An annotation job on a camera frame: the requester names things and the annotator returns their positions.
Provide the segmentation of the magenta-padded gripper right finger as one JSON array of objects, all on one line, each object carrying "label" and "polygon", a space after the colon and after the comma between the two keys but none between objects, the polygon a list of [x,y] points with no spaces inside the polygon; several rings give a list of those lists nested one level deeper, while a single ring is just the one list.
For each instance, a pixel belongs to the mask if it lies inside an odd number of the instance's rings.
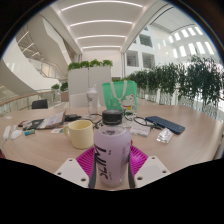
[{"label": "magenta-padded gripper right finger", "polygon": [[140,149],[131,146],[128,181],[131,188],[140,188],[170,174],[170,171],[156,156],[147,156]]}]

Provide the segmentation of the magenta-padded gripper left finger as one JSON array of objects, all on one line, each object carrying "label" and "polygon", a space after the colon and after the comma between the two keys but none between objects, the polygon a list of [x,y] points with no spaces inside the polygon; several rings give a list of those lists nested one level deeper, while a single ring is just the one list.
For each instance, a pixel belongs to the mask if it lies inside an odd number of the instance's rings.
[{"label": "magenta-padded gripper left finger", "polygon": [[77,158],[68,158],[55,174],[81,187],[94,189],[96,184],[94,148],[87,149]]}]

